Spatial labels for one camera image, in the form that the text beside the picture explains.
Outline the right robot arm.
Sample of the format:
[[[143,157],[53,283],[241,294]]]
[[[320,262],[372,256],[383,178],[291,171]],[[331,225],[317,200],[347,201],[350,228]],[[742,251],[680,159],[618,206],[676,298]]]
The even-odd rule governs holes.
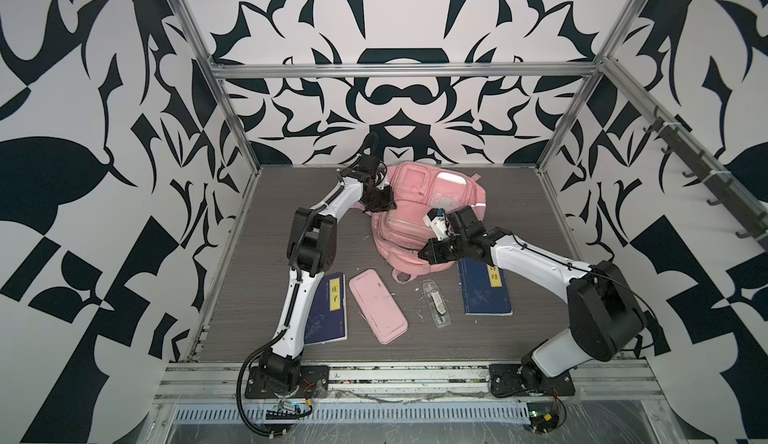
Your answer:
[[[421,259],[443,264],[472,258],[518,274],[568,306],[569,327],[522,358],[512,379],[516,389],[504,396],[544,394],[579,365],[612,360],[647,327],[645,301],[611,262],[568,260],[511,231],[487,229],[469,206],[450,213],[433,208],[424,222],[434,237],[418,252]]]

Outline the blue book yellow label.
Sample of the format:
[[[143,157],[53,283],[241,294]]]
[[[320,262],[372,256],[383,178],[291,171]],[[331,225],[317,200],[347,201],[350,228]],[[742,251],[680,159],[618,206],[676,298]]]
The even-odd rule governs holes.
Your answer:
[[[472,258],[460,260],[458,268],[466,314],[513,314],[504,272],[500,268]]]

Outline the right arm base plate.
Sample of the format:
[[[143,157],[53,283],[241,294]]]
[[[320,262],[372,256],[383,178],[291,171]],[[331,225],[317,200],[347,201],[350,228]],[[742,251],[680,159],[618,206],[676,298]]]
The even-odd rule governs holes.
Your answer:
[[[497,398],[522,396],[572,397],[576,394],[569,372],[547,377],[532,363],[490,364],[490,392]]]

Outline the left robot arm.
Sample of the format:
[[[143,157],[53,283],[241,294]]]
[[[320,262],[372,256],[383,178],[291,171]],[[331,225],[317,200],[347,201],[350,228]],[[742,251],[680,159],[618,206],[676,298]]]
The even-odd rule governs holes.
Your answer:
[[[305,328],[318,286],[335,260],[339,221],[355,207],[367,213],[395,208],[386,173],[380,158],[360,155],[337,172],[336,185],[322,200],[295,212],[286,251],[289,285],[280,324],[270,343],[257,354],[257,376],[265,388],[286,394],[298,386]]]

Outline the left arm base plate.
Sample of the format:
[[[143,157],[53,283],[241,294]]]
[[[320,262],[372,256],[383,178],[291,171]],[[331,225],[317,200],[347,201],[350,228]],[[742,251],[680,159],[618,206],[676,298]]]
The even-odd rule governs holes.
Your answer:
[[[244,397],[246,399],[273,399],[283,396],[303,396],[310,385],[325,385],[330,377],[330,367],[325,365],[299,365],[278,375],[276,371],[264,369],[260,364],[249,369]]]

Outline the pink student backpack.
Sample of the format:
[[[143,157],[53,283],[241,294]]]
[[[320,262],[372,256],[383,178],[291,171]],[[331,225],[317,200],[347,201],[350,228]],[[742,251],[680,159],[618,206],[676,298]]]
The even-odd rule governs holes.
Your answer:
[[[419,276],[449,269],[450,262],[431,264],[418,252],[435,237],[425,218],[439,208],[451,212],[465,205],[479,220],[486,212],[486,191],[478,183],[480,176],[468,176],[416,162],[391,167],[387,181],[394,193],[395,208],[370,212],[372,235],[379,254],[393,268],[398,283],[409,283]]]

